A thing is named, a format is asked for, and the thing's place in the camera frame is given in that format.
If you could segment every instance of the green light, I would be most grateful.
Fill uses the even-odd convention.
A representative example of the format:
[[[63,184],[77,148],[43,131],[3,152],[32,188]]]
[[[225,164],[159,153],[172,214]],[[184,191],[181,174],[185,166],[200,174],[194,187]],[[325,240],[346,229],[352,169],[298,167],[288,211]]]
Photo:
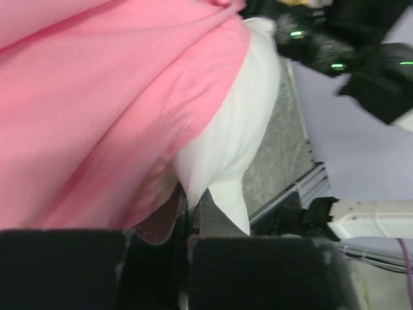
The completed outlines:
[[[296,36],[300,36],[301,34],[303,34],[303,32],[302,31],[294,31],[294,32],[291,32],[291,36],[292,37],[296,37]]]

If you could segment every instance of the white garment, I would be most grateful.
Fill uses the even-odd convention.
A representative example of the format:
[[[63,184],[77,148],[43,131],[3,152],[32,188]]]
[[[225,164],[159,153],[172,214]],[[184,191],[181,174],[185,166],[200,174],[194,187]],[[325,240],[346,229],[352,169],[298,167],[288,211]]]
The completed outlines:
[[[174,158],[173,168],[189,208],[209,189],[216,205],[249,235],[242,178],[276,104],[281,68],[273,39],[275,23],[260,17],[245,23],[252,36],[239,74],[206,129]]]

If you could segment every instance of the pink cloth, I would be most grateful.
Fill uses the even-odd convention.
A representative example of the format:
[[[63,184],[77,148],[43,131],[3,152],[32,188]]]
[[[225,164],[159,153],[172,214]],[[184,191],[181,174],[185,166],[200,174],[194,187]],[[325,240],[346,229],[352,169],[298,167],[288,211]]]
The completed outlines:
[[[248,49],[225,0],[0,0],[0,229],[129,227]]]

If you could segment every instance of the gray floor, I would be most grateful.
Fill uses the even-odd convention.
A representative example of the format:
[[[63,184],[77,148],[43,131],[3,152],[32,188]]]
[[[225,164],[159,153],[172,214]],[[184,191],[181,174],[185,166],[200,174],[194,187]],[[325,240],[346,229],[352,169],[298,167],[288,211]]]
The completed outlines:
[[[279,97],[256,158],[244,175],[244,197],[248,213],[286,189],[312,166],[294,80],[282,60],[283,77]]]

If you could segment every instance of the pink fabric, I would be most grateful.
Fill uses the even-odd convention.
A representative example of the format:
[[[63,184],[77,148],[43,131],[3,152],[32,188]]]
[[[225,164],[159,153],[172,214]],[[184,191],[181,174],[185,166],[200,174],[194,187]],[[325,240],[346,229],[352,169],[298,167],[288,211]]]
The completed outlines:
[[[225,0],[0,0],[0,229],[128,227],[248,49]]]

